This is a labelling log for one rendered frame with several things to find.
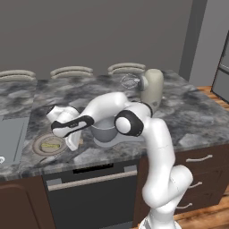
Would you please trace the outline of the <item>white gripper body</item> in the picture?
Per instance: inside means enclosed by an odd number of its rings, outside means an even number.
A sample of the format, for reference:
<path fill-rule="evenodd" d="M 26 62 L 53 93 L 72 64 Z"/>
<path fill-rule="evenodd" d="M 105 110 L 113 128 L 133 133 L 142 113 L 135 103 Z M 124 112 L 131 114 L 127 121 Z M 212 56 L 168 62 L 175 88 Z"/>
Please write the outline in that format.
<path fill-rule="evenodd" d="M 71 133 L 68 137 L 65 138 L 65 143 L 71 151 L 78 149 L 81 139 L 81 131 L 76 131 Z"/>

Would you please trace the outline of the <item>grey metal mixer bowl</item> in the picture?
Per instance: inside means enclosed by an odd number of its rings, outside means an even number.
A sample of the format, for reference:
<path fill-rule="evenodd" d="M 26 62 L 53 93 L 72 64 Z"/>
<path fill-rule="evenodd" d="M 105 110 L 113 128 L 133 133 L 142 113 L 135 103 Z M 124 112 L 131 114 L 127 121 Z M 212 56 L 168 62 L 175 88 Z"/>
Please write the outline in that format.
<path fill-rule="evenodd" d="M 111 141 L 117 135 L 113 116 L 94 123 L 90 129 L 94 138 L 103 143 Z"/>

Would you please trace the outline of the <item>clear glass bowl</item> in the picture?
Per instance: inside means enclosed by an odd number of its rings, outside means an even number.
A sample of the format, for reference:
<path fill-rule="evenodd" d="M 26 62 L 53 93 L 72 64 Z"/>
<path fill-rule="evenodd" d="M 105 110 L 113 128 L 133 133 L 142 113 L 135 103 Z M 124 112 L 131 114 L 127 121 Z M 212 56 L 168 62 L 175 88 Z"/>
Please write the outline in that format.
<path fill-rule="evenodd" d="M 137 88 L 139 82 L 140 82 L 140 77 L 133 73 L 126 73 L 121 79 L 121 84 L 126 89 Z"/>

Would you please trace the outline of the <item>beige stand mixer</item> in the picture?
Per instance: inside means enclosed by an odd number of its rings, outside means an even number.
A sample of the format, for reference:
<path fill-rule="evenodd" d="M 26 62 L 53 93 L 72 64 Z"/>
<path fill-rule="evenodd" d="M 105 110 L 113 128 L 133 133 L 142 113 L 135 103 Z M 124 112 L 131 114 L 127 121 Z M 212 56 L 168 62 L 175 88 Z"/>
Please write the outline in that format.
<path fill-rule="evenodd" d="M 108 148 L 121 142 L 144 141 L 144 122 L 158 110 L 164 86 L 164 75 L 157 69 L 149 69 L 140 76 L 140 102 L 132 102 L 118 114 L 113 115 L 117 135 L 103 143 L 94 138 L 100 147 Z"/>

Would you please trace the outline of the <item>round grey plate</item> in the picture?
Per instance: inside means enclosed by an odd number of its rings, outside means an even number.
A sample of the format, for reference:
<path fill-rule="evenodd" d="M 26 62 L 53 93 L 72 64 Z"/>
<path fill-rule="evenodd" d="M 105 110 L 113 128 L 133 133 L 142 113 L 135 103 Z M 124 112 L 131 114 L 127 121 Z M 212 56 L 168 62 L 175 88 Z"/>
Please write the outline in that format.
<path fill-rule="evenodd" d="M 42 143 L 59 144 L 60 148 L 42 148 L 41 147 Z M 65 143 L 65 140 L 56 137 L 52 133 L 46 133 L 38 136 L 32 144 L 33 152 L 43 157 L 49 157 L 49 156 L 60 154 L 64 152 L 66 149 L 67 149 L 67 145 Z"/>

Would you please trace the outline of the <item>grey sink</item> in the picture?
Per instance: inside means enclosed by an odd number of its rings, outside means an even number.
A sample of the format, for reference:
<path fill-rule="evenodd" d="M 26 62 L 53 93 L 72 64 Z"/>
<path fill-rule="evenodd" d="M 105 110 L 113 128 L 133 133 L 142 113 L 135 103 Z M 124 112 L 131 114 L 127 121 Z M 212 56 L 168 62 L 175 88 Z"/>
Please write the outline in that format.
<path fill-rule="evenodd" d="M 0 122 L 0 167 L 20 163 L 29 117 Z"/>

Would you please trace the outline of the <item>dark brown cupboard door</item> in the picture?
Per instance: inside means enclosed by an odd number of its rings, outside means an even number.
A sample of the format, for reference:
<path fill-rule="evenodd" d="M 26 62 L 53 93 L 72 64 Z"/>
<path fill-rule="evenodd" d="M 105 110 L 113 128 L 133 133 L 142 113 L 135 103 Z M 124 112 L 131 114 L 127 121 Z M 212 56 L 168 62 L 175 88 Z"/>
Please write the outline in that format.
<path fill-rule="evenodd" d="M 0 182 L 0 229 L 55 229 L 40 176 Z"/>

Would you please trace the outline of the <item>dark brown drawer front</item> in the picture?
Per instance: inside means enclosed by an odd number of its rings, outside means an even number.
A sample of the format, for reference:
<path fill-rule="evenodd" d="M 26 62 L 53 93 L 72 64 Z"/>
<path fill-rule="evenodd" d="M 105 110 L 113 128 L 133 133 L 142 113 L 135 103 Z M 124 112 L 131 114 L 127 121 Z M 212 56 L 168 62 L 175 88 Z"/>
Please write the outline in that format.
<path fill-rule="evenodd" d="M 208 190 L 219 189 L 222 186 L 226 186 L 229 183 L 229 166 L 224 166 L 222 168 L 214 168 L 209 172 L 202 174 L 194 174 L 193 182 L 191 185 L 203 182 L 202 185 L 188 189 L 187 193 L 200 193 Z"/>
<path fill-rule="evenodd" d="M 219 189 L 203 191 L 200 193 L 189 193 L 185 194 L 182 200 L 179 202 L 178 206 L 186 206 L 189 203 L 193 205 L 186 209 L 176 209 L 175 214 L 181 214 L 201 208 L 207 208 L 217 205 L 223 194 L 225 193 L 226 186 L 222 186 Z"/>
<path fill-rule="evenodd" d="M 185 165 L 193 174 L 209 172 L 213 168 L 229 165 L 229 144 L 181 151 L 175 155 L 175 164 Z M 202 162 L 186 162 L 187 158 L 202 158 L 207 155 L 213 155 L 213 157 Z"/>

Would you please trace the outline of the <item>grey fridge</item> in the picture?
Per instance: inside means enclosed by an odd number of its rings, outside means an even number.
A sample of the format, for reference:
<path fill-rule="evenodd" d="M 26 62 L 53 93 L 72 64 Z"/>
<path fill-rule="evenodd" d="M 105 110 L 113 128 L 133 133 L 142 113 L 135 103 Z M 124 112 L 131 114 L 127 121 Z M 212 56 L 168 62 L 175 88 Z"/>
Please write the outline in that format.
<path fill-rule="evenodd" d="M 229 104 L 229 39 L 226 41 L 220 63 L 216 71 L 212 91 Z"/>

